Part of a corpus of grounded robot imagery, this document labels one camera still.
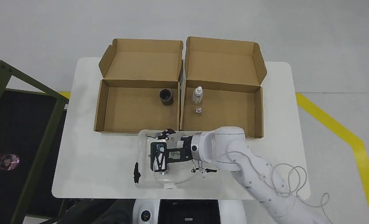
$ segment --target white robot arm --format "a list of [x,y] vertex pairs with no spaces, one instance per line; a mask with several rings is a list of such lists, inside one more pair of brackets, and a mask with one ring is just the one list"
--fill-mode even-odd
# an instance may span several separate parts
[[329,224],[291,194],[269,162],[250,151],[243,129],[221,127],[196,133],[191,140],[191,153],[194,160],[231,171],[237,182],[263,205],[277,223]]

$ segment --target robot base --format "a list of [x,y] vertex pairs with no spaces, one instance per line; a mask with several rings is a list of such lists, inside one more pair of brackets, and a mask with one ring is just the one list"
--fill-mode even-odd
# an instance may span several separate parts
[[246,224],[241,200],[137,199],[134,224]]

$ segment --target bottle cap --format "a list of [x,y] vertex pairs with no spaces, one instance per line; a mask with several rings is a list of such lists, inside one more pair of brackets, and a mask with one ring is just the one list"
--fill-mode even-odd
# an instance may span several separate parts
[[196,93],[202,94],[202,87],[201,86],[196,88]]

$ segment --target open cardboard box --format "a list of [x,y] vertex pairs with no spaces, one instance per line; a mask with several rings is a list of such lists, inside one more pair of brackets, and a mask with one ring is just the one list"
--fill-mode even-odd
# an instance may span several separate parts
[[[114,39],[101,58],[94,130],[133,132],[143,129],[179,129],[182,66],[181,40]],[[161,103],[168,88],[173,104]]]
[[[266,68],[255,42],[189,37],[186,43],[184,103],[180,130],[214,130],[238,126],[247,137],[263,137],[263,99],[260,86]],[[200,104],[192,103],[201,86]],[[195,109],[202,108],[201,114]]]

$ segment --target black tape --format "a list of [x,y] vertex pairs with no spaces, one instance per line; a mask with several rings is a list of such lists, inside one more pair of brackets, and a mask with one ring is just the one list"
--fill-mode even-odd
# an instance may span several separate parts
[[[197,170],[199,170],[199,168],[191,169],[191,172],[196,173]],[[205,169],[205,172],[207,172],[207,173],[216,173],[218,171],[217,170],[212,170],[212,169]]]
[[138,183],[138,180],[140,179],[140,172],[138,171],[138,163],[136,162],[136,164],[134,165],[134,171],[133,171],[133,180],[134,183]]

